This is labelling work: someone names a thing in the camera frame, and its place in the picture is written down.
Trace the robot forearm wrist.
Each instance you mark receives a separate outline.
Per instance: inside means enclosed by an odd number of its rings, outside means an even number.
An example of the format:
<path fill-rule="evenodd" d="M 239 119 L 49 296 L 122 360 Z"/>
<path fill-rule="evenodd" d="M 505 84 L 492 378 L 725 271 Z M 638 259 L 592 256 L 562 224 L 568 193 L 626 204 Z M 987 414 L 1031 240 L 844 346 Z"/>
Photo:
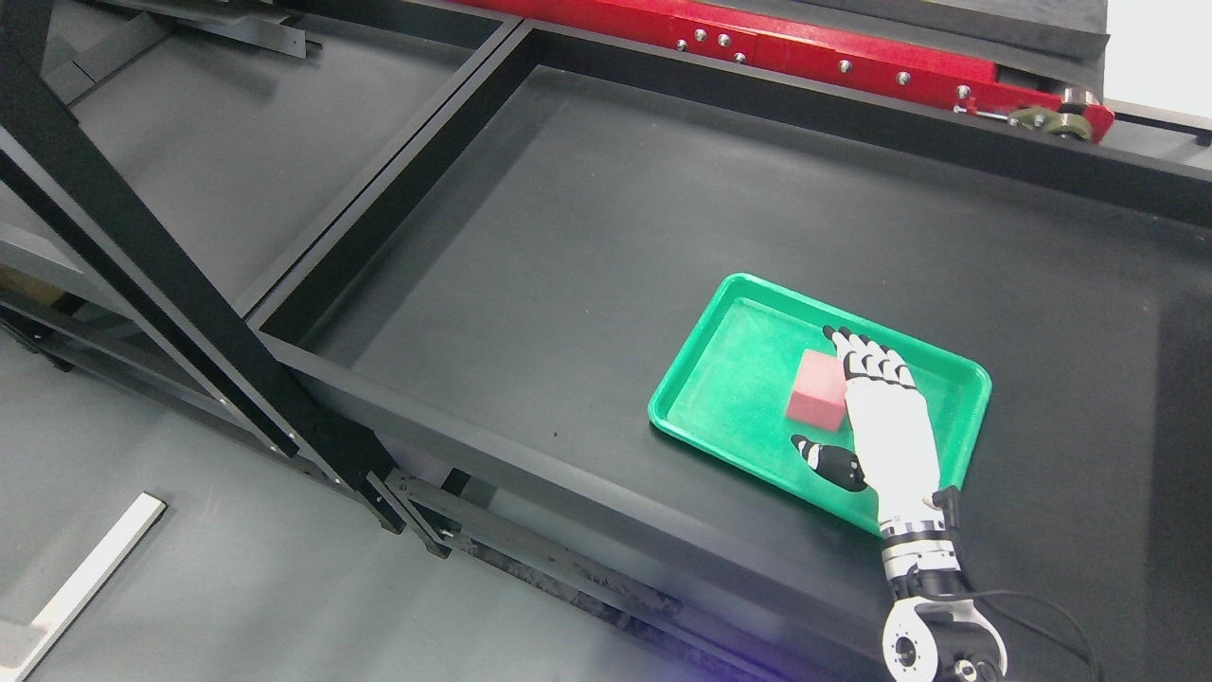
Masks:
<path fill-rule="evenodd" d="M 964 569 L 957 541 L 960 493 L 954 485 L 928 497 L 937 518 L 882 531 L 884 573 L 893 604 L 882 629 L 882 657 L 896 681 L 1008 681 L 1010 654 L 994 613 L 1077 657 L 1084 681 L 1102 681 L 1094 646 L 1077 619 L 1054 601 L 1016 590 L 979 590 Z M 1075 640 L 1014 617 L 1005 601 L 1025 601 L 1060 617 Z"/>

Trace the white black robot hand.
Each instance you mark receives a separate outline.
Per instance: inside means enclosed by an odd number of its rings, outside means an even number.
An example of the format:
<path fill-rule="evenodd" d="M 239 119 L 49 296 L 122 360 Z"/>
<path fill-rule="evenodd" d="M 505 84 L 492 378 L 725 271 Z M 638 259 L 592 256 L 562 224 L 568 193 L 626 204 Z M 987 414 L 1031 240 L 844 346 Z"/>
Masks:
<path fill-rule="evenodd" d="M 876 495 L 879 531 L 939 529 L 942 488 L 934 428 L 903 355 L 846 327 L 824 327 L 844 363 L 852 446 L 823 445 L 795 432 L 793 449 L 811 471 L 852 493 Z"/>

